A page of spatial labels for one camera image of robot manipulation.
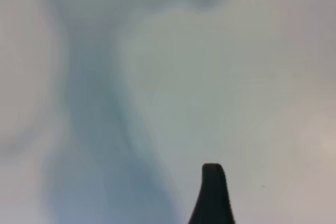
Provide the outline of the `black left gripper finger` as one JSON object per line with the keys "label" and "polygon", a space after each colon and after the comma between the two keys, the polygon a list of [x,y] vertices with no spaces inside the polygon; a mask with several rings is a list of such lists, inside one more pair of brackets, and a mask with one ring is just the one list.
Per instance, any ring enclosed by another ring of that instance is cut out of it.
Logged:
{"label": "black left gripper finger", "polygon": [[234,224],[225,172],[220,164],[202,166],[202,183],[189,224]]}

